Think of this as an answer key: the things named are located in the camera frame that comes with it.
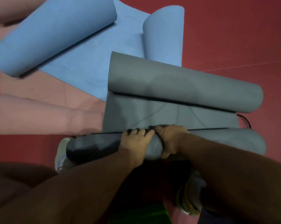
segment sneaker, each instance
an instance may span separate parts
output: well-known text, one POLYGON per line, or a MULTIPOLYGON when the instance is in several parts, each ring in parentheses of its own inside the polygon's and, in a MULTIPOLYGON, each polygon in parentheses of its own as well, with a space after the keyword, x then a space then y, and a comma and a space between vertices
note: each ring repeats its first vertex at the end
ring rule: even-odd
POLYGON ((62 139, 58 146, 57 154, 56 154, 55 162, 54 162, 55 170, 58 173, 69 170, 72 167, 76 166, 75 163, 72 162, 71 160, 69 160, 66 155, 67 144, 71 139, 73 139, 73 138, 67 137, 67 138, 62 139))

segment finger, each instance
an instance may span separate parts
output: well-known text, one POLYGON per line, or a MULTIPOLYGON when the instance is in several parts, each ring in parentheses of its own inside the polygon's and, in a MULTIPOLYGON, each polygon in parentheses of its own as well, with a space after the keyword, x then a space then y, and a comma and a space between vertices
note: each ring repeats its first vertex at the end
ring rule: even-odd
POLYGON ((128 135, 128 131, 123 131, 122 136, 127 136, 128 135))
POLYGON ((155 134, 155 130, 150 130, 146 135, 145 135, 145 138, 148 138, 148 139, 152 139, 152 137, 154 136, 155 134))
POLYGON ((131 131, 130 135, 134 135, 134 134, 137 134, 138 133, 138 130, 137 129, 134 129, 131 131))
POLYGON ((154 127, 154 130, 160 135, 164 131, 164 128, 161 126, 154 127))
POLYGON ((161 154, 161 158, 162 158, 162 159, 166 159, 166 158, 169 157, 170 154, 171 154, 171 153, 168 152, 168 151, 163 151, 162 154, 161 154))
POLYGON ((145 133, 146 133, 146 130, 144 128, 140 129, 139 132, 138 132, 138 134, 140 134, 142 136, 144 136, 145 133))

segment maroon floor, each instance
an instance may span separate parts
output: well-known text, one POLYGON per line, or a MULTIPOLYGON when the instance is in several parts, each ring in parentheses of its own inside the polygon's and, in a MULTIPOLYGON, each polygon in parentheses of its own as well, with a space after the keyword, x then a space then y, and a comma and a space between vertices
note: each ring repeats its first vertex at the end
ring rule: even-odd
MULTIPOLYGON (((121 0, 153 13, 185 8, 183 67, 258 83, 260 109, 246 114, 281 162, 281 0, 121 0)), ((1 135, 0 160, 53 166, 61 135, 1 135)), ((176 219, 175 223, 185 223, 176 219)))

